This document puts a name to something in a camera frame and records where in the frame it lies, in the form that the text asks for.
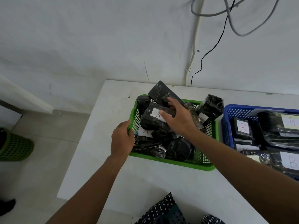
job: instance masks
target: hand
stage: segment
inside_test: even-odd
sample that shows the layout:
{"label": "hand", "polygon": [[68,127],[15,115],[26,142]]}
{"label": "hand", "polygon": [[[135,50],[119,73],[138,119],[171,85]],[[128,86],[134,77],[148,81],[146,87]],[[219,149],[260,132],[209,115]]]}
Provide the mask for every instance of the hand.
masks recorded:
{"label": "hand", "polygon": [[129,135],[127,128],[131,120],[121,122],[111,135],[111,156],[126,160],[133,149],[135,138],[132,129]]}
{"label": "hand", "polygon": [[173,118],[170,114],[160,110],[159,114],[166,120],[170,128],[177,134],[188,137],[189,132],[197,131],[191,114],[188,109],[185,109],[176,99],[167,97],[168,104],[176,110],[176,116]]}

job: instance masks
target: person's left hand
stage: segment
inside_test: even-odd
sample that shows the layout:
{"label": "person's left hand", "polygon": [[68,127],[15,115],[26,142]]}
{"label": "person's left hand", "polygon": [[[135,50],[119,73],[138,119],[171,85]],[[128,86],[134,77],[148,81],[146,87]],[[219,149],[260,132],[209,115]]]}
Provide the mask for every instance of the person's left hand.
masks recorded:
{"label": "person's left hand", "polygon": [[130,122],[130,120],[121,122],[113,131],[111,135],[111,156],[126,160],[132,151],[135,138],[132,129],[130,129],[129,135],[127,133]]}

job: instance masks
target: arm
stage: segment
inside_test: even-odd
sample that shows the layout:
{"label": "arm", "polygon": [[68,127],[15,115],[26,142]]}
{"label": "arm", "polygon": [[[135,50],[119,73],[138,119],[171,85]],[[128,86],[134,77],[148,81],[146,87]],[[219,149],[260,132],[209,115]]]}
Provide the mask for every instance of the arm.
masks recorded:
{"label": "arm", "polygon": [[131,152],[135,139],[127,134],[130,120],[113,131],[111,155],[82,188],[46,224],[96,224],[114,180]]}
{"label": "arm", "polygon": [[269,222],[295,223],[299,218],[299,184],[200,132],[177,100],[168,98],[176,116],[160,111],[179,135],[194,144],[234,188]]}

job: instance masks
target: green plastic basket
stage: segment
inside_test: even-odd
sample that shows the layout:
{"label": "green plastic basket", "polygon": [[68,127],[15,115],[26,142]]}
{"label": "green plastic basket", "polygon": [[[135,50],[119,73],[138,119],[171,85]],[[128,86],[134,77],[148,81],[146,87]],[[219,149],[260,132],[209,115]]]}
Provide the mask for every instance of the green plastic basket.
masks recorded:
{"label": "green plastic basket", "polygon": [[11,133],[7,129],[1,128],[0,131],[6,132],[5,143],[0,149],[0,161],[22,161],[32,153],[32,140]]}
{"label": "green plastic basket", "polygon": [[[193,100],[185,100],[185,99],[182,99],[182,100],[185,102],[192,102],[195,108],[201,103],[201,101],[193,101]],[[131,120],[131,123],[129,125],[129,129],[132,129],[134,133],[137,133],[138,129],[139,129],[139,125],[140,125],[140,117],[139,117],[139,110],[137,108],[137,100],[135,101],[134,108],[131,111],[130,120]],[[213,121],[206,127],[206,129],[207,129],[206,134],[208,136],[210,136],[216,140],[219,140],[218,122]],[[175,161],[175,160],[171,160],[171,159],[167,159],[167,158],[159,159],[152,155],[144,155],[144,154],[140,154],[140,153],[137,153],[134,151],[132,151],[130,153],[130,156],[155,160],[155,161],[159,161],[159,162],[163,162],[163,163],[170,163],[170,164],[174,164],[174,165],[179,165],[179,166],[183,166],[183,167],[189,167],[189,168],[194,168],[194,169],[199,169],[199,170],[204,170],[204,171],[211,171],[211,170],[215,169],[215,166],[197,148],[194,151],[194,159],[187,159],[184,162]]]}

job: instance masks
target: forearm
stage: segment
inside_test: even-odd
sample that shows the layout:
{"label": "forearm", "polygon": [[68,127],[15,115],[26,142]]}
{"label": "forearm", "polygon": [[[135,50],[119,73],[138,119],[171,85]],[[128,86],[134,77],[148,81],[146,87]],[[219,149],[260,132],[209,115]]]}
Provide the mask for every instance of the forearm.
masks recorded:
{"label": "forearm", "polygon": [[82,188],[47,224],[96,224],[125,159],[109,156]]}
{"label": "forearm", "polygon": [[281,223],[297,214],[299,184],[296,181],[200,131],[191,131],[186,139],[206,155],[268,222]]}

